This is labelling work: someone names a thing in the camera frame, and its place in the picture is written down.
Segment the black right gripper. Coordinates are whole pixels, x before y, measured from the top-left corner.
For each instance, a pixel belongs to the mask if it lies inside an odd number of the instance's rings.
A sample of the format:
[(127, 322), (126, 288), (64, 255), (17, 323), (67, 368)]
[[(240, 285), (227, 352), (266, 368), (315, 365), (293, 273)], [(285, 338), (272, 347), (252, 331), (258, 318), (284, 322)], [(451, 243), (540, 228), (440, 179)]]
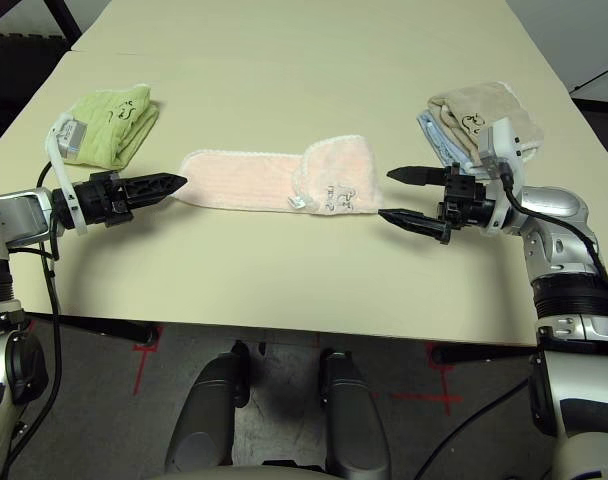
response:
[(472, 175), (460, 173), (458, 163), (450, 167), (403, 166), (386, 176), (406, 185), (444, 187), (443, 200), (438, 203), (438, 219), (408, 209), (379, 209), (385, 221), (405, 231), (424, 235), (440, 244), (450, 242), (451, 231), (473, 225), (486, 227), (495, 201), (486, 196), (486, 187)]

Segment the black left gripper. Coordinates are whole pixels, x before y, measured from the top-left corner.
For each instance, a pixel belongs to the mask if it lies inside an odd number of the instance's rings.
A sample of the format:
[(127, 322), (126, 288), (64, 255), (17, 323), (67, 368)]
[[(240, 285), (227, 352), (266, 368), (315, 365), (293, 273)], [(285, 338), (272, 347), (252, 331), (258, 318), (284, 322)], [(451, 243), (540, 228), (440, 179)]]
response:
[(91, 174), (74, 191), (86, 225), (112, 227), (131, 221), (132, 210), (155, 205), (186, 183), (185, 177), (169, 173), (124, 179), (108, 171)]

